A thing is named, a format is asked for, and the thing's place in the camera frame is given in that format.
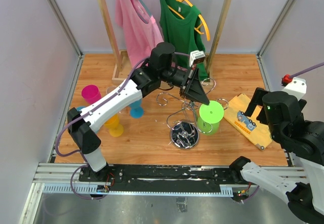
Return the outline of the green plastic wine glass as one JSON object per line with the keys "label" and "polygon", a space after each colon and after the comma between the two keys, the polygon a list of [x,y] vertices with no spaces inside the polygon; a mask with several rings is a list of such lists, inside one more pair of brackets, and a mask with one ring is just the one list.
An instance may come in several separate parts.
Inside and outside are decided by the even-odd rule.
{"label": "green plastic wine glass", "polygon": [[208,105],[202,104],[199,108],[197,126],[201,133],[211,136],[219,128],[224,117],[224,108],[217,101],[210,101]]}

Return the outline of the blue wine glass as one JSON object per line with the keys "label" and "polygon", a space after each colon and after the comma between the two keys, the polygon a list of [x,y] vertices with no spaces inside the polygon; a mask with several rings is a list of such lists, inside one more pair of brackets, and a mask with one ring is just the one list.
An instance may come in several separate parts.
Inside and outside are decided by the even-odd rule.
{"label": "blue wine glass", "polygon": [[80,112],[83,110],[83,108],[85,108],[85,106],[79,106],[79,107],[76,107],[76,110]]}
{"label": "blue wine glass", "polygon": [[135,118],[135,119],[138,119],[138,118],[141,118],[144,114],[144,110],[143,108],[141,107],[141,104],[142,104],[142,100],[137,100],[131,104],[129,104],[129,107],[130,107],[130,116]]}

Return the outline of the magenta plastic wine glass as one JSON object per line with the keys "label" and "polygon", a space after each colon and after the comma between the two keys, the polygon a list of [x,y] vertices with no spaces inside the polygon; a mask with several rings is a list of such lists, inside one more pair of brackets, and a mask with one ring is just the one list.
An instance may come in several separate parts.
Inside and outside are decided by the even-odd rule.
{"label": "magenta plastic wine glass", "polygon": [[82,89],[82,97],[88,104],[93,104],[102,98],[99,88],[93,84]]}

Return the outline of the clear wine glass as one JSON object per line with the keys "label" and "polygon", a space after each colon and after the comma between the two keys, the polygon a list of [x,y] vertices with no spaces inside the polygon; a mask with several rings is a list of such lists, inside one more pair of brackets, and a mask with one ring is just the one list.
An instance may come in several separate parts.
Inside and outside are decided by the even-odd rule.
{"label": "clear wine glass", "polygon": [[111,97],[112,95],[118,95],[118,87],[109,86],[106,90],[106,94]]}

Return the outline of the yellow plastic wine glass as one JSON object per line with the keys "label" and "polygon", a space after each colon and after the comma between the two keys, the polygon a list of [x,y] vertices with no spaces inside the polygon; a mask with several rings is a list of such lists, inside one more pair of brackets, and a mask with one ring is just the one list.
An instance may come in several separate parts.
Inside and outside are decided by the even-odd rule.
{"label": "yellow plastic wine glass", "polygon": [[104,123],[112,137],[120,137],[124,132],[124,127],[119,122],[119,116],[115,114]]}

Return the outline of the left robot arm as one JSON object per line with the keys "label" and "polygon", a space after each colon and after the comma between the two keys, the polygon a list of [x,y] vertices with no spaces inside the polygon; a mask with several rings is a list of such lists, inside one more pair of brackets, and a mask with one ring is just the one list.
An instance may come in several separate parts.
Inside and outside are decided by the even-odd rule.
{"label": "left robot arm", "polygon": [[205,105],[210,103],[197,67],[205,60],[205,53],[196,50],[188,54],[189,67],[186,70],[178,67],[177,55],[171,43],[159,43],[149,57],[134,66],[116,89],[81,111],[76,108],[68,111],[68,133],[95,180],[101,182],[108,177],[108,164],[100,150],[101,140],[96,132],[120,110],[158,89],[161,82],[178,87],[179,95],[184,99]]}

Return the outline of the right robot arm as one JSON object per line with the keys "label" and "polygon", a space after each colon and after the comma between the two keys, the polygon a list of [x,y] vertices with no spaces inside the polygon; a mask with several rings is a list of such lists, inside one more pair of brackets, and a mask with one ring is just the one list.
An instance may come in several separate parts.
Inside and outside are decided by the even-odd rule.
{"label": "right robot arm", "polygon": [[300,160],[308,183],[272,174],[244,156],[230,164],[229,177],[236,184],[251,182],[271,192],[305,223],[323,223],[323,122],[304,119],[306,104],[287,92],[258,87],[245,114],[262,107],[257,120],[268,126],[273,141]]}

